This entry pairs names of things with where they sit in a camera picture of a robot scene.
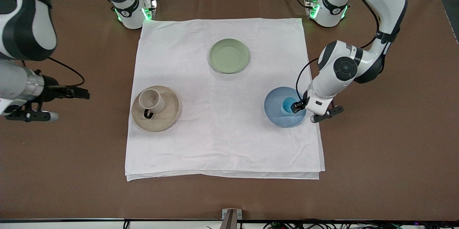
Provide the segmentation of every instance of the blue plate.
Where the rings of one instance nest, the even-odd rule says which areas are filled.
[[[278,87],[264,100],[264,111],[266,116],[274,124],[280,127],[294,127],[303,121],[306,110],[292,113],[290,106],[298,102],[298,95],[295,89],[290,87]]]

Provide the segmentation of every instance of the brown tabletop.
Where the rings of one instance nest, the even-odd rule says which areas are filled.
[[[213,219],[228,207],[245,219],[459,218],[459,47],[441,0],[408,0],[384,72],[335,98],[346,110],[320,123],[326,172],[318,181],[191,175],[128,183],[140,31],[124,28],[105,0],[53,5],[53,57],[86,77],[91,100],[46,103],[60,115],[54,123],[0,119],[2,219]],[[351,5],[334,28],[306,20],[294,0],[159,0],[156,20],[303,18],[313,58],[335,39],[362,46],[372,38],[372,15],[359,0]],[[79,80],[51,61],[28,66],[61,84]]]

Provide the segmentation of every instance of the mug handle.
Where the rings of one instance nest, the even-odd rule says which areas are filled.
[[[153,113],[148,114],[148,109],[145,109],[144,111],[144,117],[147,119],[151,119],[153,117]]]

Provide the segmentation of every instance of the white cup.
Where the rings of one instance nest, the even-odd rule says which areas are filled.
[[[160,113],[164,109],[164,99],[161,94],[154,89],[145,89],[139,96],[139,104],[149,113]]]

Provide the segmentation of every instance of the black round joint cap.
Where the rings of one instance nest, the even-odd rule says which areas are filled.
[[[336,78],[347,81],[357,75],[357,63],[349,57],[338,57],[333,64]]]

